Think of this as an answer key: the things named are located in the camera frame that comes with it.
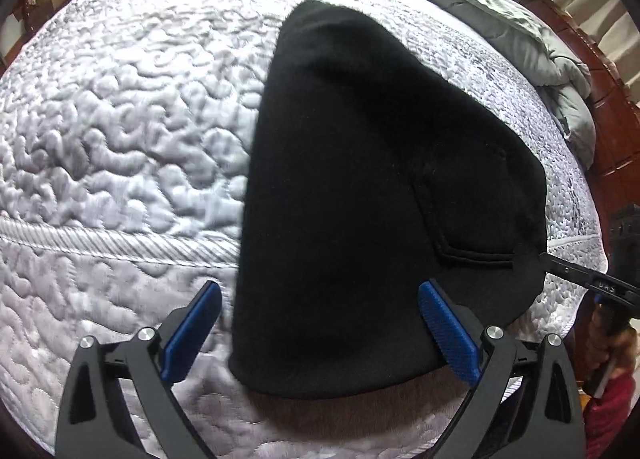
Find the quilted mattress cover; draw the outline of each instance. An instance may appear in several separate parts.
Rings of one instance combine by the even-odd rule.
[[[409,457],[460,404],[465,386],[446,367],[327,401],[252,394],[226,368],[257,109],[301,1],[74,0],[0,81],[0,397],[47,450],[78,340],[157,325],[207,279],[223,314],[174,392],[218,457]],[[508,124],[545,168],[550,252],[606,270],[579,165],[505,58],[425,0],[324,1],[378,20]],[[583,294],[547,277],[510,330],[564,335]],[[143,444],[164,457],[124,390]]]

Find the mattress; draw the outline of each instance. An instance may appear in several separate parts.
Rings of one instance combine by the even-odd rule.
[[[207,279],[223,312],[174,394],[218,457],[410,457],[462,401],[447,367],[326,401],[247,392],[226,367],[255,120],[279,27],[301,1],[74,0],[0,80],[0,397],[46,450],[78,340],[158,325]],[[606,270],[580,167],[505,58],[425,0],[324,1],[380,22],[508,124],[545,168],[549,251]],[[510,330],[565,335],[583,294],[547,277]],[[146,449],[164,457],[124,391]]]

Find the gray comforter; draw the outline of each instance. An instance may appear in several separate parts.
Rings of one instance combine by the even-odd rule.
[[[587,66],[531,12],[512,0],[429,0],[483,36],[536,87],[564,139],[585,168],[593,162],[595,126],[583,98]]]

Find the silver screw head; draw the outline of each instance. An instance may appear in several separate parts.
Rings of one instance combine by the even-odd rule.
[[[500,329],[497,325],[490,325],[486,328],[486,334],[489,338],[494,340],[499,340],[504,336],[504,331]]]
[[[88,349],[95,342],[95,338],[93,336],[85,336],[80,340],[80,346],[82,349]]]
[[[156,330],[152,327],[144,327],[138,332],[138,338],[143,342],[148,342],[156,335]]]
[[[557,334],[551,333],[546,337],[546,339],[549,341],[549,344],[554,347],[559,347],[562,343],[562,338]]]

